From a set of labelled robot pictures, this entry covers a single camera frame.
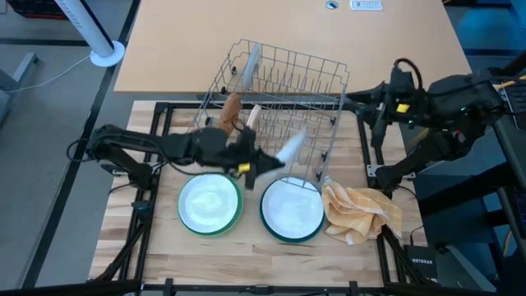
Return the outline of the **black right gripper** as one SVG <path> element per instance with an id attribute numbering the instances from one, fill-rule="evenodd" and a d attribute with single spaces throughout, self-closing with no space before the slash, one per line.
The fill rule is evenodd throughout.
<path id="1" fill-rule="evenodd" d="M 357 102 L 353 104 L 354 113 L 366 123 L 426 123 L 430 119 L 422 74 L 415 65 L 410 65 L 409 71 L 394 65 L 389 84 L 383 81 L 371 89 L 347 93 L 345 98 Z M 381 103 L 384 99 L 385 108 L 361 104 Z"/>

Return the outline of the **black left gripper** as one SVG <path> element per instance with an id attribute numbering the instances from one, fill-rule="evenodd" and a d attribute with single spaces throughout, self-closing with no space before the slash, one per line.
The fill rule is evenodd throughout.
<path id="1" fill-rule="evenodd" d="M 256 167 L 257 173 L 281 169 L 285 163 L 262 152 L 256 147 L 256 133 L 245 125 L 235 127 L 238 138 L 229 142 L 229 135 L 218 127 L 205 127 L 196 131 L 196 162 L 200 165 L 219 167 L 225 173 L 240 175 Z"/>

